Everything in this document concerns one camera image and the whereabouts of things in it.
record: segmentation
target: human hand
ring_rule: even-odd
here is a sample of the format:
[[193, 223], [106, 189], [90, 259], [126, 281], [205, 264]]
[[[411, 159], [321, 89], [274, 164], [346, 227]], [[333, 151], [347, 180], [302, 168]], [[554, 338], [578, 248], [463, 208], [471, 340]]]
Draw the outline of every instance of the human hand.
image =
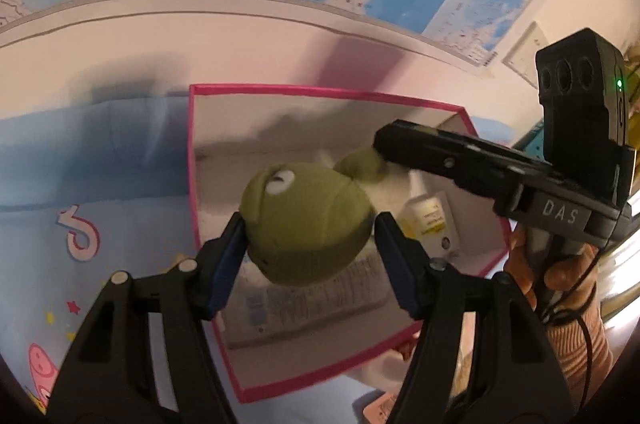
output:
[[[527, 235], [525, 226], [518, 224], [511, 235], [511, 250], [509, 258], [504, 264], [504, 271], [513, 276], [518, 287], [520, 287], [522, 293], [527, 297], [531, 308], [535, 309], [538, 301], [533, 292], [533, 283], [537, 278], [534, 278], [533, 271], [527, 262], [526, 242]], [[582, 274], [587, 271], [597, 252], [598, 250], [593, 247], [593, 245], [584, 244], [580, 255], [556, 263], [546, 271], [546, 286], [551, 290], [559, 290], [561, 292], [568, 291], [577, 283]], [[587, 303], [597, 277], [598, 268], [594, 267], [580, 287], [559, 304], [558, 309], [580, 309]]]

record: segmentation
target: metal screw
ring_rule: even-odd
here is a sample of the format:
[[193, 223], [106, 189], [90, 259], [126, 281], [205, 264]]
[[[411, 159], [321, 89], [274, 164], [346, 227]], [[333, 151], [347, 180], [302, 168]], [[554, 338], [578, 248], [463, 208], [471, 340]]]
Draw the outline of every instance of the metal screw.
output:
[[122, 285], [126, 280], [129, 279], [129, 274], [124, 271], [117, 271], [117, 273], [113, 273], [111, 275], [111, 283], [116, 285]]
[[183, 273], [190, 273], [191, 271], [195, 271], [198, 268], [198, 262], [193, 260], [193, 258], [188, 258], [187, 260], [182, 260], [178, 264], [178, 269]]
[[431, 267], [434, 271], [438, 271], [441, 273], [447, 268], [447, 260], [444, 258], [431, 258], [429, 261], [429, 267]]

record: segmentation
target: red star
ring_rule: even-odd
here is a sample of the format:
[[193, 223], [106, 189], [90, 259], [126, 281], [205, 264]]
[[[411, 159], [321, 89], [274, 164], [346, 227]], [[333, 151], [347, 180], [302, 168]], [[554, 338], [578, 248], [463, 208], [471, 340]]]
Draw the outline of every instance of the red star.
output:
[[76, 305], [75, 301], [67, 301], [66, 306], [69, 307], [69, 312], [75, 314], [76, 316], [80, 313], [80, 308]]

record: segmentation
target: green plush toy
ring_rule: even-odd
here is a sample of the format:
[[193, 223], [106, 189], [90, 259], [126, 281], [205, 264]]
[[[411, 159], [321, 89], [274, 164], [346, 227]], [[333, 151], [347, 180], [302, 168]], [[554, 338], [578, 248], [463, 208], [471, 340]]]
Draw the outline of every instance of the green plush toy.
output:
[[[372, 203], [375, 186], [388, 192]], [[348, 155], [334, 169], [305, 162], [271, 166], [242, 195], [248, 255], [279, 285], [304, 287], [331, 278], [366, 245], [376, 212], [392, 210], [380, 198], [395, 204], [403, 195], [404, 205], [408, 193], [408, 171], [393, 169], [372, 148]]]

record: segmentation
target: wall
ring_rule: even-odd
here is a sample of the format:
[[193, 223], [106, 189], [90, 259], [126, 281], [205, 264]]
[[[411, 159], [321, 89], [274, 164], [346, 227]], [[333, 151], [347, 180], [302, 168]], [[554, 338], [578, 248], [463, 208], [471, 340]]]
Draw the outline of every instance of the wall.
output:
[[532, 20], [550, 42], [590, 26], [625, 48], [640, 29], [640, 0], [533, 0], [494, 64], [476, 75], [405, 32], [326, 8], [270, 0], [73, 4], [0, 30], [0, 117], [183, 93], [193, 82], [300, 83], [460, 104], [510, 125], [517, 140], [542, 110], [537, 91], [500, 61]]

